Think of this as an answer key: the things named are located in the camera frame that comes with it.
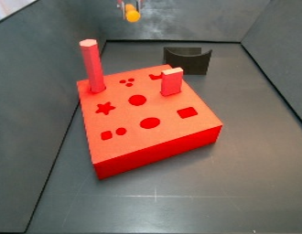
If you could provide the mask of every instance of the gray wall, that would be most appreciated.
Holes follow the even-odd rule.
[[[102,36],[82,5],[37,1],[0,24],[0,231],[25,231],[77,107],[79,41]]]
[[[108,39],[239,42],[269,0],[146,0],[144,3],[142,19],[131,24],[122,19],[116,1],[95,2]]]
[[[36,0],[0,0],[0,20],[32,4]]]
[[[302,119],[302,0],[273,0],[242,44]]]

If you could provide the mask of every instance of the circular hole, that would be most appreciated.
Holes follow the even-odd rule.
[[[134,106],[142,106],[147,101],[146,96],[143,95],[134,95],[130,99],[128,102],[134,105]]]
[[[155,128],[160,124],[160,120],[155,117],[150,117],[140,122],[140,127],[146,129]]]
[[[124,135],[126,132],[127,132],[127,130],[126,130],[124,128],[119,128],[119,129],[116,130],[116,134],[118,134],[118,135]]]

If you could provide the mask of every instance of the hole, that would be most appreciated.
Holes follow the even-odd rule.
[[[126,132],[127,132],[127,130],[126,130],[124,128],[119,128],[119,129],[116,130],[116,134],[118,134],[118,135],[124,135]]]
[[[112,138],[112,132],[111,131],[106,131],[106,132],[103,132],[100,134],[100,136],[102,136],[102,140],[106,141],[106,140],[108,140],[108,139]]]
[[[152,80],[162,79],[163,78],[163,72],[162,72],[162,74],[159,76],[151,74],[150,77],[151,77]]]
[[[146,96],[143,95],[134,95],[130,99],[128,102],[134,105],[134,106],[142,106],[147,101]]]
[[[115,106],[111,106],[111,102],[108,101],[106,104],[98,104],[98,110],[96,113],[104,113],[108,115],[108,113],[116,109]]]
[[[160,120],[155,117],[150,117],[140,122],[140,127],[146,129],[155,128],[160,124]]]
[[[198,112],[194,107],[188,107],[188,108],[178,110],[178,114],[182,119],[186,119],[186,118],[195,116]]]

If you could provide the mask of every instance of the dark gray floor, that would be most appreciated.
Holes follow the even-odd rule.
[[[106,73],[159,65],[167,46],[214,49],[186,80],[218,143],[99,181],[79,109],[29,232],[302,232],[302,125],[241,45],[108,42]]]

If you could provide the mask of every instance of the orange object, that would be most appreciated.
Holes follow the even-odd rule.
[[[132,4],[126,5],[126,19],[131,23],[135,23],[140,19],[140,13]]]
[[[164,96],[176,94],[180,92],[183,81],[183,69],[167,69],[163,71],[163,83],[162,83],[162,94]]]
[[[79,42],[82,54],[86,63],[88,79],[91,83],[91,91],[102,92],[107,86],[104,82],[104,71],[99,56],[99,48],[96,40],[87,39]]]
[[[223,123],[186,82],[163,96],[152,74],[168,65],[106,76],[107,90],[79,96],[95,171],[100,179],[215,143]]]

